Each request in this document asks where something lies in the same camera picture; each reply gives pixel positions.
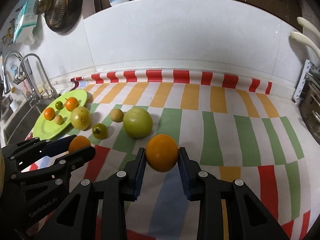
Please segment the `small yellow-green fruit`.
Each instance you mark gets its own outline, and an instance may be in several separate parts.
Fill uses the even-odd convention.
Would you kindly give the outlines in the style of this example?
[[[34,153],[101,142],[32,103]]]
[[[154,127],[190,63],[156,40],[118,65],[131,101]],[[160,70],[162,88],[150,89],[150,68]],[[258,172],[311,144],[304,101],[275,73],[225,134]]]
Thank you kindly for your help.
[[[61,125],[63,123],[63,117],[61,115],[56,115],[54,117],[54,122],[57,124],[57,125]]]

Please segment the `small orange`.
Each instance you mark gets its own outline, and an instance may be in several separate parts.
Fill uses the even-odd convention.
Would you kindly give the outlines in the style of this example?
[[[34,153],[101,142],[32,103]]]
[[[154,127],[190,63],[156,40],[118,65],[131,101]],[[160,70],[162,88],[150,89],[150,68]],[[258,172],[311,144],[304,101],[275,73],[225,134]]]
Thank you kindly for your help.
[[[43,116],[48,121],[53,120],[55,118],[55,110],[52,107],[48,107],[43,111]]]

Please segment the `dark green small tomato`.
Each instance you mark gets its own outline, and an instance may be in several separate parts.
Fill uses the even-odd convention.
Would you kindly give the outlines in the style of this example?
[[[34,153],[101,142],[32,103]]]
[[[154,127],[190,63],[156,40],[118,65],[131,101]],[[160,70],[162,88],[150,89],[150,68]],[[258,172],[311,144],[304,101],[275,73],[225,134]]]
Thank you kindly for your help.
[[[107,126],[102,123],[95,124],[92,127],[92,133],[96,139],[99,139],[99,140],[106,139],[108,136]]]

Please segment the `yellow round fruit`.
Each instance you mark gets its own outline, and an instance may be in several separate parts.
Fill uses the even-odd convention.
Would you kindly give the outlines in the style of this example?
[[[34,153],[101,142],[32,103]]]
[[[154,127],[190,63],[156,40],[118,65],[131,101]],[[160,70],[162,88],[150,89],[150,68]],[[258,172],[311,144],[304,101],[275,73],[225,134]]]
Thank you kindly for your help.
[[[71,113],[71,124],[79,130],[86,130],[91,124],[91,114],[86,107],[76,107]]]

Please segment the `small green fruit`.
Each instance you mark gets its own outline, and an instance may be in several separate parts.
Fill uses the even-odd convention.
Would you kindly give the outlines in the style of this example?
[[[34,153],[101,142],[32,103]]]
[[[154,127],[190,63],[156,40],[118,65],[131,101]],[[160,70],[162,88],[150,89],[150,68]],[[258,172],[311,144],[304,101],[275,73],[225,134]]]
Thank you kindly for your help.
[[[57,110],[61,110],[61,109],[63,109],[63,107],[64,107],[64,105],[63,105],[63,103],[62,103],[61,101],[57,101],[57,102],[56,102],[55,108],[56,108]]]

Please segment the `large stemmed orange mandarin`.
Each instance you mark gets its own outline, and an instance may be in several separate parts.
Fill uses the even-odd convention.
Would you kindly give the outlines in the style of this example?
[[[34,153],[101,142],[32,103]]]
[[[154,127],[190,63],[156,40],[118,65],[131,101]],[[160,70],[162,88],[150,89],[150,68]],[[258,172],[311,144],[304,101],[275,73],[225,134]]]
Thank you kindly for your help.
[[[79,105],[79,102],[78,102],[77,98],[75,98],[73,96],[68,98],[65,102],[65,108],[69,112],[72,112],[76,107],[78,107],[78,105]]]

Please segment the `small tan round fruit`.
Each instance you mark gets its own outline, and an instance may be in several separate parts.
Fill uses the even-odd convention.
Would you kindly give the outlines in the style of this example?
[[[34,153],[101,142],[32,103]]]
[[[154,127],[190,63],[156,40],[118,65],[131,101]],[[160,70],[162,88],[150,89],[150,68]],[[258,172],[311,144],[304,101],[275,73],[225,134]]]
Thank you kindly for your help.
[[[121,109],[112,109],[110,111],[110,119],[113,122],[122,122],[124,118],[124,112]]]

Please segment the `large green apple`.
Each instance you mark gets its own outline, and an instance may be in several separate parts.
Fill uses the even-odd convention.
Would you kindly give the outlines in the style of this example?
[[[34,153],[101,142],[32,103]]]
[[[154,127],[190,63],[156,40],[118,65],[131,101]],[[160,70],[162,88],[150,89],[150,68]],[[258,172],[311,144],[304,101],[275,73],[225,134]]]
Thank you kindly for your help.
[[[150,134],[153,120],[148,111],[133,107],[125,113],[123,126],[129,137],[139,139]]]

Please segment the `thin gooseneck water faucet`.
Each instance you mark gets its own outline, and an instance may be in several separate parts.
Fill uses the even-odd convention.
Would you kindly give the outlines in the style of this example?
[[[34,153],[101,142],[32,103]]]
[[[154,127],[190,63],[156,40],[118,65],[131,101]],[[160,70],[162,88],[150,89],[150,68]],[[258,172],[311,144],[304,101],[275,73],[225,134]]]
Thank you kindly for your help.
[[[29,102],[31,101],[39,102],[42,100],[43,96],[39,91],[37,82],[33,77],[31,77],[32,68],[29,63],[29,58],[31,57],[36,61],[36,66],[39,72],[38,74],[39,81],[42,81],[42,89],[44,90],[44,92],[47,93],[47,96],[49,99],[57,99],[59,97],[59,93],[56,91],[56,89],[53,87],[52,83],[50,82],[50,79],[46,73],[46,70],[43,66],[41,58],[39,57],[39,55],[35,53],[29,53],[20,59],[17,67],[17,72],[14,77],[14,81],[17,81],[18,84],[24,82],[25,80],[27,81],[29,86],[29,94],[26,95],[26,97]]]

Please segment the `colourful checked cloth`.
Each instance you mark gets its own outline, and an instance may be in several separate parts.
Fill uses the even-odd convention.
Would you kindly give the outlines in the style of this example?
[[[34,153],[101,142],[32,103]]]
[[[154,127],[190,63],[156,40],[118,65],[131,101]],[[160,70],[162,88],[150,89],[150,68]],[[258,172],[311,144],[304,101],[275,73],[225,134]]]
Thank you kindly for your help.
[[[148,138],[132,139],[110,111],[145,109],[153,119],[151,136],[166,134],[184,147],[190,159],[216,178],[242,179],[291,239],[309,227],[311,192],[306,144],[312,142],[299,109],[271,95],[272,84],[257,79],[188,70],[145,70],[94,74],[72,80],[89,93],[92,122],[108,127],[96,139],[90,130],[68,134],[87,137],[95,158],[72,174],[100,181],[135,158]]]

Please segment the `teal white paper package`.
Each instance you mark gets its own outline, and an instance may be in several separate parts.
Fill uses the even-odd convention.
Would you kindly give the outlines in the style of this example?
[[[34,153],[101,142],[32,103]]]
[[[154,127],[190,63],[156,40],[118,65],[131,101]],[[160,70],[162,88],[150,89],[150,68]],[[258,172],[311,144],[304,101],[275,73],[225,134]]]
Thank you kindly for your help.
[[[35,42],[33,29],[37,25],[38,15],[34,14],[37,0],[26,0],[15,20],[14,43],[31,45]]]

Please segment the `white dish rack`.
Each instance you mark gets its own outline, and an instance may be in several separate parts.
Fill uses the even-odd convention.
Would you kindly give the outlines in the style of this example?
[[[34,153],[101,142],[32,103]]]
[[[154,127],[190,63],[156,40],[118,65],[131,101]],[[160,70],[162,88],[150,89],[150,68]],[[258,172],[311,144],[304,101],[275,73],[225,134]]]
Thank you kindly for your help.
[[[300,76],[298,85],[296,87],[296,90],[292,96],[292,101],[296,104],[299,105],[301,103],[301,94],[304,88],[304,85],[306,83],[306,74],[310,71],[310,69],[312,69],[314,66],[314,64],[310,61],[310,60],[306,60],[304,63],[304,67],[302,70],[302,74]]]

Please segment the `copper perforated strainer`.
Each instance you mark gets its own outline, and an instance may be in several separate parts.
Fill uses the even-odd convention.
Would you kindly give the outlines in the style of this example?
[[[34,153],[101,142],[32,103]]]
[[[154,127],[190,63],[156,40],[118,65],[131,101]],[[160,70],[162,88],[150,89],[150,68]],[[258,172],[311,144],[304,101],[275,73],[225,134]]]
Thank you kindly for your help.
[[[46,24],[51,30],[56,31],[61,27],[67,8],[68,0],[52,0],[49,10],[44,14]]]

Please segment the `brass small ladle pot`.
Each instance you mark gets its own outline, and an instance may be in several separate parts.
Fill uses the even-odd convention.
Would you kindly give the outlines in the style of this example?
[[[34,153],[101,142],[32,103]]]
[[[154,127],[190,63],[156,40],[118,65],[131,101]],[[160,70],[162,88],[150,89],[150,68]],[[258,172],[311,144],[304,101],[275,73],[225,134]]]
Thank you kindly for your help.
[[[50,9],[52,0],[36,0],[34,3],[33,12],[35,15],[44,14]]]

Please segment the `black frying pan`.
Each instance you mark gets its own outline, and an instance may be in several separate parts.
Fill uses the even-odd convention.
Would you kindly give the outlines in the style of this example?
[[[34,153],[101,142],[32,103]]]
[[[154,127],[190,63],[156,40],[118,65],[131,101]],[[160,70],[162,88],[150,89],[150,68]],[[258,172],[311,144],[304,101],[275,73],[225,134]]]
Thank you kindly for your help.
[[[62,25],[56,31],[58,34],[64,34],[70,31],[80,18],[83,0],[68,0],[67,13],[63,19]]]

